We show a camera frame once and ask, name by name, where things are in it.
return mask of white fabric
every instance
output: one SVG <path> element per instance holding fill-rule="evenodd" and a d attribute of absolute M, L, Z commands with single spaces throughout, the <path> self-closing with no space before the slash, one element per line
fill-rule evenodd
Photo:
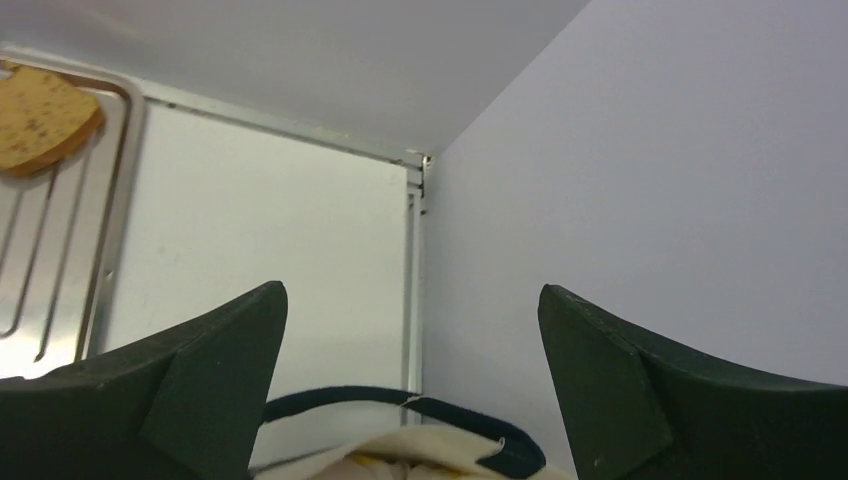
<path fill-rule="evenodd" d="M 392 433 L 379 435 L 360 442 L 350 443 L 342 447 L 322 452 L 310 457 L 269 468 L 256 475 L 257 480 L 336 480 L 332 477 L 318 476 L 330 468 L 335 468 L 339 462 L 353 453 L 370 454 L 381 458 L 406 459 L 413 463 L 425 462 L 429 465 L 441 465 L 449 471 L 460 472 L 460 478 L 502 479 L 487 468 L 476 463 L 479 458 L 486 457 L 499 451 L 501 446 L 479 435 L 466 432 L 454 427 L 441 425 L 418 425 L 404 427 Z M 421 476 L 407 477 L 407 480 L 435 480 L 440 477 L 427 477 L 430 472 L 416 472 Z M 363 480 L 381 477 L 362 477 Z M 534 475 L 533 480 L 577 480 L 576 477 L 547 466 Z"/>
<path fill-rule="evenodd" d="M 346 457 L 310 480 L 486 480 L 444 468 L 409 462 L 387 462 L 374 457 Z"/>

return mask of white cloth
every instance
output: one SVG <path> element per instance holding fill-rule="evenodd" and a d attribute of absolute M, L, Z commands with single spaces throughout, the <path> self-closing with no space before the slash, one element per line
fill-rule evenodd
<path fill-rule="evenodd" d="M 353 455 L 336 462 L 311 480 L 484 480 L 484 478 L 463 475 L 429 465 L 386 462 L 363 455 Z"/>
<path fill-rule="evenodd" d="M 465 430 L 446 425 L 412 425 L 393 432 L 384 433 L 365 440 L 348 443 L 326 452 L 316 453 L 294 462 L 264 469 L 256 474 L 256 480 L 341 480 L 336 476 L 324 476 L 330 467 L 336 467 L 345 459 L 361 456 L 366 458 L 403 458 L 410 465 L 442 465 L 446 471 L 430 472 L 428 468 L 415 470 L 410 468 L 401 477 L 403 480 L 443 480 L 443 479 L 501 479 L 498 475 L 479 463 L 480 458 L 490 457 L 503 448 L 498 442 L 475 435 Z M 369 473 L 369 470 L 352 472 Z M 345 480 L 395 480 L 395 477 L 353 477 Z M 577 480 L 577 477 L 547 465 L 533 476 L 533 480 Z"/>

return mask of dark blue strap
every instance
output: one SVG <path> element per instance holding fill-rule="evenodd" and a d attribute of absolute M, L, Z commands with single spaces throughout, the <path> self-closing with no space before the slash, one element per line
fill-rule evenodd
<path fill-rule="evenodd" d="M 323 405 L 371 401 L 389 403 L 502 445 L 500 451 L 477 460 L 477 464 L 507 478 L 526 479 L 545 467 L 542 449 L 523 430 L 511 423 L 435 398 L 379 387 L 325 387 L 280 397 L 265 404 L 262 423 L 291 417 Z"/>

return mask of white ceiling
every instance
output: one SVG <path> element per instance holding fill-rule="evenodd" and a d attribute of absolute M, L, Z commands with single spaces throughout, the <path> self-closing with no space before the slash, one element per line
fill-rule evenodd
<path fill-rule="evenodd" d="M 5 40 L 436 153 L 588 0 L 0 3 Z"/>

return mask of white wall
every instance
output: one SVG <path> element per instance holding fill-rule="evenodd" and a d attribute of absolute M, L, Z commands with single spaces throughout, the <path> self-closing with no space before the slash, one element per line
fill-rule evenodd
<path fill-rule="evenodd" d="M 848 384 L 846 45 L 839 0 L 591 2 L 433 167 L 425 390 L 570 464 L 545 282 Z"/>
<path fill-rule="evenodd" d="M 0 39 L 443 150 L 588 0 L 10 0 Z"/>
<path fill-rule="evenodd" d="M 281 280 L 268 398 L 406 387 L 406 169 L 160 105 L 145 132 L 102 350 Z M 399 427 L 393 406 L 316 409 L 260 428 L 251 464 Z"/>

